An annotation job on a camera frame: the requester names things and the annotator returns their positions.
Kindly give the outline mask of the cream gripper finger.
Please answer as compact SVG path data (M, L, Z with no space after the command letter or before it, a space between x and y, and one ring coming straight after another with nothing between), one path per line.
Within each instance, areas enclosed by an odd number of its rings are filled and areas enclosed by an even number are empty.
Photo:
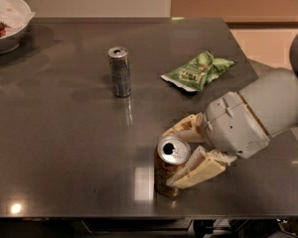
M218 149L208 152L199 146L185 165L166 180L166 185L179 189L194 186L220 175L236 159L237 156L223 153Z
M202 113L191 114L165 131L162 136L177 136L189 143L206 142L208 139L202 128L202 122Z

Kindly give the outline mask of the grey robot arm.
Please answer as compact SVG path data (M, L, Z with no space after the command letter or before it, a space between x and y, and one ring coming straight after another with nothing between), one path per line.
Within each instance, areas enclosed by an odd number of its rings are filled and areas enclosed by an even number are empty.
M275 68L161 135L155 152L156 189L176 195L213 179L292 127L298 127L298 70Z

